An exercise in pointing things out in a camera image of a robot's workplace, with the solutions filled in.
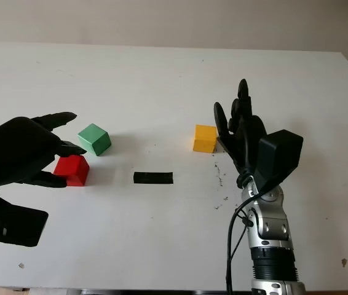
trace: black cable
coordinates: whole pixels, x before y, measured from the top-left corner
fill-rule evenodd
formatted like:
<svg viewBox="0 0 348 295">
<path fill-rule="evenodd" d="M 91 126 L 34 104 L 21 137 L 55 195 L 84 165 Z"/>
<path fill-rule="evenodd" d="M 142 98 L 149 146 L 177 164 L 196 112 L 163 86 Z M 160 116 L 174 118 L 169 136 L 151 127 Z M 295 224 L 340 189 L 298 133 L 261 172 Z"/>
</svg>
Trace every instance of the black cable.
<svg viewBox="0 0 348 295">
<path fill-rule="evenodd" d="M 245 217 L 241 217 L 239 214 L 238 214 L 237 216 L 238 216 L 239 218 L 241 218 L 241 219 L 245 218 L 245 219 L 248 221 L 248 215 L 245 213 L 245 211 L 241 210 L 241 212 L 245 215 Z M 245 223 L 245 225 L 244 225 L 244 227 L 243 227 L 243 231 L 242 231 L 242 233 L 241 233 L 240 238 L 238 239 L 238 242 L 237 242 L 237 244 L 236 244 L 236 246 L 235 246 L 235 248 L 234 248 L 234 250 L 233 250 L 233 253 L 231 253 L 230 261 L 232 261 L 232 259 L 233 259 L 233 257 L 234 257 L 234 254 L 235 254 L 235 252 L 237 251 L 237 248 L 238 248 L 238 246 L 239 246 L 240 243 L 241 243 L 241 240 L 242 240 L 242 238 L 243 238 L 243 235 L 245 234 L 245 231 L 246 231 L 247 228 L 248 228 L 248 223 L 247 223 L 247 221 L 246 221 L 246 223 Z"/>
<path fill-rule="evenodd" d="M 242 211 L 246 205 L 253 202 L 257 198 L 261 197 L 262 195 L 264 195 L 264 193 L 260 192 L 254 195 L 253 197 L 250 197 L 249 199 L 243 201 L 242 204 L 235 210 L 230 220 L 229 232 L 227 234 L 227 266 L 226 266 L 226 291 L 228 295 L 233 294 L 232 281 L 231 281 L 231 254 L 232 254 L 231 253 L 231 237 L 232 237 L 232 231 L 233 231 L 235 219 L 237 218 L 237 215 L 240 213 L 240 211 Z"/>
</svg>

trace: white table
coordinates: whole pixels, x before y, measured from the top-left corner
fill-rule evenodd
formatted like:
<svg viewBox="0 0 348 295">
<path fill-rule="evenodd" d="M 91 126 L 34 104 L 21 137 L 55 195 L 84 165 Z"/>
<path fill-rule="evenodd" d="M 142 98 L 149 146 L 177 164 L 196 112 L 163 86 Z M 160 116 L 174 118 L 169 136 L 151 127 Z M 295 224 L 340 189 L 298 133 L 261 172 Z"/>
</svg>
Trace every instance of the white table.
<svg viewBox="0 0 348 295">
<path fill-rule="evenodd" d="M 348 62 L 340 53 L 58 44 L 0 44 L 0 124 L 72 111 L 78 118 L 57 135 L 78 143 L 93 122 L 113 146 L 86 155 L 86 187 L 0 187 L 4 199 L 49 213 L 37 247 L 0 243 L 0 285 L 223 290 L 237 172 L 225 153 L 192 152 L 192 137 L 195 124 L 215 124 L 215 101 L 229 113 L 241 78 L 268 132 L 304 137 L 299 167 L 282 184 L 301 281 L 308 290 L 348 289 Z M 134 171 L 172 171 L 174 184 L 133 184 Z M 250 289 L 251 266 L 245 239 L 233 260 L 235 289 Z"/>
</svg>

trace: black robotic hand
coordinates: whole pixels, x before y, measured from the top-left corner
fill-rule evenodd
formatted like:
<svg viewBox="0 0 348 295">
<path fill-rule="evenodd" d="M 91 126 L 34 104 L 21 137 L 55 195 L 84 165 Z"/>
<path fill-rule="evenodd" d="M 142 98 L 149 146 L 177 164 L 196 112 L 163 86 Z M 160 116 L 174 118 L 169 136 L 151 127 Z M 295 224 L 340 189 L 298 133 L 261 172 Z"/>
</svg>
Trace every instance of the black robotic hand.
<svg viewBox="0 0 348 295">
<path fill-rule="evenodd" d="M 252 114 L 245 79 L 241 80 L 238 98 L 233 101 L 229 123 L 219 103 L 214 105 L 214 115 L 218 141 L 240 174 L 239 188 L 253 178 L 258 190 L 267 192 L 298 166 L 303 138 L 287 130 L 267 135 L 262 120 Z"/>
<path fill-rule="evenodd" d="M 214 105 L 214 115 L 219 133 L 218 141 L 233 159 L 240 173 L 237 185 L 242 188 L 243 182 L 254 173 L 259 140 L 267 134 L 262 120 L 252 114 L 251 98 L 245 79 L 241 80 L 238 98 L 232 103 L 229 123 L 227 124 L 219 103 Z"/>
<path fill-rule="evenodd" d="M 29 119 L 14 118 L 0 126 L 0 186 L 26 183 L 66 187 L 66 179 L 42 171 L 55 155 L 68 157 L 86 151 L 62 141 L 51 131 L 76 118 L 60 112 Z M 47 221 L 44 211 L 12 205 L 0 198 L 0 242 L 36 246 Z"/>
</svg>

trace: robotic hand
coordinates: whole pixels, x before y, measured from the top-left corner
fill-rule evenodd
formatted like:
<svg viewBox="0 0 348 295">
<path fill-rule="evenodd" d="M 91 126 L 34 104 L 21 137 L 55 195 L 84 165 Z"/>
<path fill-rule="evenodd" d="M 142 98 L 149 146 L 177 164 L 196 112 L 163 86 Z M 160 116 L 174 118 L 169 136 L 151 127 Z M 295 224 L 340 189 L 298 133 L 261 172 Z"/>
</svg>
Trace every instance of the robotic hand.
<svg viewBox="0 0 348 295">
<path fill-rule="evenodd" d="M 54 161 L 55 155 L 68 157 L 86 152 L 51 132 L 74 118 L 71 112 L 60 112 L 33 119 L 16 117 L 2 124 L 0 186 L 25 183 L 66 187 L 66 179 L 41 170 Z M 0 198 L 0 242 L 36 246 L 47 218 L 44 211 L 12 205 Z"/>
<path fill-rule="evenodd" d="M 243 222 L 248 227 L 255 276 L 252 293 L 305 294 L 304 284 L 298 282 L 290 230 L 282 208 L 283 192 L 279 186 L 298 166 L 303 138 L 286 130 L 267 135 L 262 120 L 252 114 L 245 79 L 241 80 L 238 98 L 233 101 L 229 123 L 219 103 L 214 105 L 214 115 L 218 141 L 233 159 L 239 172 L 237 186 L 243 189 L 243 203 L 236 209 L 229 226 L 228 295 L 232 294 L 232 227 L 243 209 L 247 211 Z"/>
</svg>

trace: black strip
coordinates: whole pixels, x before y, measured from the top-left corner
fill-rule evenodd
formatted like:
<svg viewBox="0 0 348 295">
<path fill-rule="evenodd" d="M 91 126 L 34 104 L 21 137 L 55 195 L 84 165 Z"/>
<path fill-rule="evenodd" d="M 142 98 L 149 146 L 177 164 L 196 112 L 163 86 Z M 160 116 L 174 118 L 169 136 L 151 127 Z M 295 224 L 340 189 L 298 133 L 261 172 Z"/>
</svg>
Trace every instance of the black strip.
<svg viewBox="0 0 348 295">
<path fill-rule="evenodd" d="M 171 184 L 173 183 L 172 172 L 135 172 L 134 183 L 148 184 Z"/>
</svg>

